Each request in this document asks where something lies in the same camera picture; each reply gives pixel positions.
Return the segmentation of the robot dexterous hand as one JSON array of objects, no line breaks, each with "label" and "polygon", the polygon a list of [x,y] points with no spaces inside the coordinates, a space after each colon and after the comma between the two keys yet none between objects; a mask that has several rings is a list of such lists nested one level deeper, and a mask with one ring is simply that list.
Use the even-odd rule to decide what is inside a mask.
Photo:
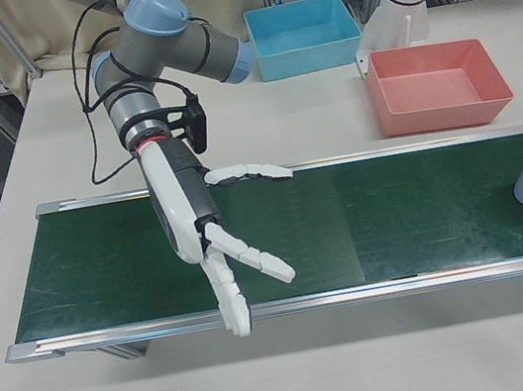
[{"label": "robot dexterous hand", "polygon": [[235,336],[247,336],[252,328],[250,308],[226,259],[235,259],[285,283],[292,282],[296,273],[281,258],[225,231],[208,187],[229,186],[243,177],[290,179],[292,170],[250,163],[209,170],[180,139],[163,136],[143,141],[136,156],[174,252],[186,263],[201,266],[218,300],[225,327]]}]

